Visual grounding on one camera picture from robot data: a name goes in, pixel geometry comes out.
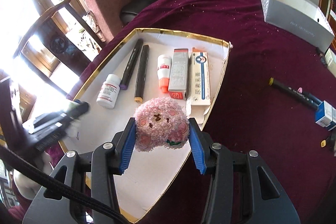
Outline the pink plush flower toy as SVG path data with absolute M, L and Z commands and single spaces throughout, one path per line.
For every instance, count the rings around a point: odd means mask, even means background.
M 182 148 L 189 138 L 189 120 L 170 97 L 153 98 L 136 108 L 135 148 L 150 152 L 156 147 Z

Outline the black marker pink cap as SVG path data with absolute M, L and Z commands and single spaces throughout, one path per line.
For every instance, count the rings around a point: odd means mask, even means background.
M 304 96 L 306 96 L 307 98 L 309 98 L 310 100 L 312 100 L 316 105 L 320 105 L 322 103 L 322 101 L 320 99 L 318 99 L 316 96 L 314 96 L 313 94 L 306 92 L 303 90 L 302 87 L 298 88 L 297 90 L 299 93 L 303 94 Z

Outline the short black marker yellow cap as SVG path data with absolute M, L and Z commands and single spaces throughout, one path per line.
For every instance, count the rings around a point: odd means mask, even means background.
M 326 139 L 323 139 L 320 144 L 321 148 L 329 147 L 330 149 L 333 149 L 335 146 L 335 136 L 330 135 Z

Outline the blue white medicine box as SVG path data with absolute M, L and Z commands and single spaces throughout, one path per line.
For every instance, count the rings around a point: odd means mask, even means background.
M 335 108 L 329 102 L 322 101 L 315 112 L 315 123 L 327 131 L 335 129 Z

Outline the white blue ointment box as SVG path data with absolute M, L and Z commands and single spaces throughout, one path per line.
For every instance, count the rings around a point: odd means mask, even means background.
M 211 106 L 209 57 L 207 52 L 193 48 L 189 59 L 186 115 L 198 124 L 205 121 Z

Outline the white red-label pill bottle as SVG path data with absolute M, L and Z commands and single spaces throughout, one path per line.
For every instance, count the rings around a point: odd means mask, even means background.
M 106 109 L 113 109 L 120 92 L 120 82 L 120 77 L 109 74 L 101 86 L 96 102 Z

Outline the black marker purple cap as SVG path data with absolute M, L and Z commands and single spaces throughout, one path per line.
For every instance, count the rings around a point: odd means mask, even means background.
M 128 88 L 131 76 L 133 75 L 134 67 L 137 62 L 140 50 L 143 46 L 143 40 L 138 39 L 127 62 L 126 68 L 120 82 L 120 89 L 126 90 Z

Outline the black marker orange cap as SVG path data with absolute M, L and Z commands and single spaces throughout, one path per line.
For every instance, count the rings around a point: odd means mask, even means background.
M 134 94 L 134 100 L 137 103 L 142 103 L 143 101 L 149 49 L 150 47 L 148 45 L 144 45 L 141 52 Z

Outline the grey red medicine box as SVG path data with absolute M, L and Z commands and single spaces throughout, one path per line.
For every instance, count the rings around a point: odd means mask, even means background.
M 175 49 L 173 53 L 168 91 L 173 99 L 185 100 L 189 75 L 189 50 Z

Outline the white gold-edged tray box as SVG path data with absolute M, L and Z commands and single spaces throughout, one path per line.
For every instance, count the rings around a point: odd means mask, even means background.
M 138 103 L 134 100 L 136 76 L 129 87 L 119 92 L 115 107 L 106 109 L 96 98 L 109 74 L 121 76 L 138 39 L 149 46 L 143 99 L 162 97 L 157 76 L 157 59 L 172 55 L 177 48 L 207 52 L 210 65 L 211 100 L 221 89 L 232 44 L 217 38 L 157 28 L 136 28 L 93 71 L 76 98 L 89 103 L 90 110 L 81 119 L 78 130 L 60 143 L 64 151 L 86 153 L 111 141 L 122 131 L 133 116 Z M 191 149 L 188 144 L 180 149 L 157 147 L 150 152 L 132 153 L 128 169 L 114 178 L 121 213 L 132 223 L 142 219 L 164 195 L 187 161 Z

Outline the dark wooden chair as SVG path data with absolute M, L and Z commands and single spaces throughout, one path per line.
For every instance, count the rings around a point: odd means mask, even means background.
M 90 64 L 90 60 L 86 55 L 78 49 L 70 41 L 69 38 L 58 28 L 56 23 L 52 20 L 52 17 L 61 9 L 65 8 L 88 32 L 88 34 L 94 39 L 94 41 L 104 48 L 105 44 L 85 22 L 85 20 L 76 12 L 76 10 L 70 4 L 71 0 L 64 0 L 55 6 L 48 8 L 28 29 L 26 34 L 21 38 L 17 49 L 13 54 L 13 58 L 22 55 L 22 51 L 26 44 L 29 42 L 29 38 L 33 35 L 37 35 L 40 38 L 42 44 L 65 66 L 67 66 L 77 76 L 80 76 L 86 67 Z

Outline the white orange tube bottle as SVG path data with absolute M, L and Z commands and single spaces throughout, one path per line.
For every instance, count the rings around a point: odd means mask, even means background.
M 157 76 L 161 92 L 168 93 L 172 58 L 169 55 L 160 55 L 157 59 Z

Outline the wooden door with glass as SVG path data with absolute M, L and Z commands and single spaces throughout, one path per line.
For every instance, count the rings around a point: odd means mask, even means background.
M 60 94 L 67 91 L 62 87 L 71 84 L 78 76 L 61 63 L 41 42 L 37 35 L 29 38 L 22 55 L 13 58 L 21 38 L 35 21 L 50 7 L 64 0 L 1 0 L 1 69 L 6 74 L 17 78 L 25 85 L 37 88 L 40 82 L 49 84 Z M 82 17 L 84 8 L 79 0 L 71 0 L 71 6 Z M 52 20 L 69 38 L 79 22 L 65 9 L 59 10 Z M 81 48 L 69 38 L 79 50 Z

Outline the black brown marker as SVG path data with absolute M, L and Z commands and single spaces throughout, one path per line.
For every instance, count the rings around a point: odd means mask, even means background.
M 327 62 L 324 53 L 318 47 L 315 48 L 315 51 L 317 52 L 323 66 L 327 68 Z

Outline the flat white box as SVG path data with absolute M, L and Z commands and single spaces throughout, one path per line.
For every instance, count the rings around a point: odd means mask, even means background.
M 327 68 L 329 71 L 335 73 L 336 70 L 336 54 L 329 48 L 325 53 Z

